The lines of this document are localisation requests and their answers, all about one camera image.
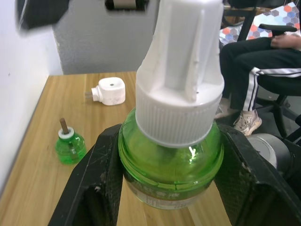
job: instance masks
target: wooden table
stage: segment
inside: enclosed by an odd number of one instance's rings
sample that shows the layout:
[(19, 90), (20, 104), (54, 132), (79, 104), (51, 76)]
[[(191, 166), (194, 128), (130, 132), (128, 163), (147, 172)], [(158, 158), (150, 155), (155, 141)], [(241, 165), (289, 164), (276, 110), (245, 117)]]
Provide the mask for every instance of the wooden table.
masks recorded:
[[(126, 101), (105, 106), (85, 99), (105, 77), (120, 77)], [(0, 200), (0, 226), (46, 226), (74, 166), (55, 153), (59, 119), (64, 117), (86, 141), (87, 149), (107, 127), (121, 123), (135, 106), (135, 73), (50, 76), (21, 145)], [(215, 184), (182, 210), (158, 210), (134, 197), (123, 184), (118, 226), (230, 226)]]

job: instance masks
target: striped track pants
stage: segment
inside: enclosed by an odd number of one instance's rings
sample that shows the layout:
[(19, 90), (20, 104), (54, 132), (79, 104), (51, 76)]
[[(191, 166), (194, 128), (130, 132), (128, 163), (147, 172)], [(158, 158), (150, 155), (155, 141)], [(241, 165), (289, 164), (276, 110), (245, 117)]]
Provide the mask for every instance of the striped track pants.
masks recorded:
[(258, 77), (301, 79), (301, 51), (271, 48), (271, 38), (240, 41), (224, 46), (220, 52), (221, 72), (225, 80), (223, 97), (231, 94), (232, 109), (255, 108)]

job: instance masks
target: person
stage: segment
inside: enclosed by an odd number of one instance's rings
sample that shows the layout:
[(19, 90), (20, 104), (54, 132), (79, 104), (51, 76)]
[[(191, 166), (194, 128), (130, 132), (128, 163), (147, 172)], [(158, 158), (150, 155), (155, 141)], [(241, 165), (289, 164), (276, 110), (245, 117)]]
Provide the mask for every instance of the person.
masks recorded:
[(225, 87), (215, 118), (241, 111), (234, 128), (251, 135), (262, 123), (255, 110), (258, 77), (301, 79), (300, 50), (301, 37), (295, 34), (225, 45), (220, 52)]

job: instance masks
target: colorful hexagon mat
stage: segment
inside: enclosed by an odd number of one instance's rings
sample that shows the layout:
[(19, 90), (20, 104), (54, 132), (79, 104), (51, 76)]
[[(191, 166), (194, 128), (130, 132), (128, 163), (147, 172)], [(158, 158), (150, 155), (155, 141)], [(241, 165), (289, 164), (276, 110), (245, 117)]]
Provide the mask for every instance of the colorful hexagon mat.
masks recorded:
[[(248, 39), (256, 39), (259, 37), (272, 37), (271, 31), (266, 31), (259, 28), (260, 24), (270, 25), (288, 25), (300, 29), (299, 10), (293, 2), (275, 8), (269, 12), (257, 15), (254, 18), (250, 28)], [(226, 27), (220, 31), (220, 41), (223, 45), (231, 42), (236, 42), (242, 25), (235, 27)]]

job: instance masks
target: small green bottle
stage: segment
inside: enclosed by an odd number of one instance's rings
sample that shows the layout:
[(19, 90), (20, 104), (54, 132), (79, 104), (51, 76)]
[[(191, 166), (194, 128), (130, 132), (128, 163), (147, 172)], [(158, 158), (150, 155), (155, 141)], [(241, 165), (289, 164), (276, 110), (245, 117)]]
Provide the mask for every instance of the small green bottle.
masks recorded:
[(119, 132), (127, 184), (153, 207), (193, 203), (222, 164), (214, 121), (224, 88), (222, 12), (221, 0), (160, 1), (156, 30), (136, 74), (136, 108)]
[(64, 164), (78, 163), (87, 153), (84, 138), (67, 127), (64, 119), (60, 120), (62, 128), (58, 131), (55, 151), (59, 160)]

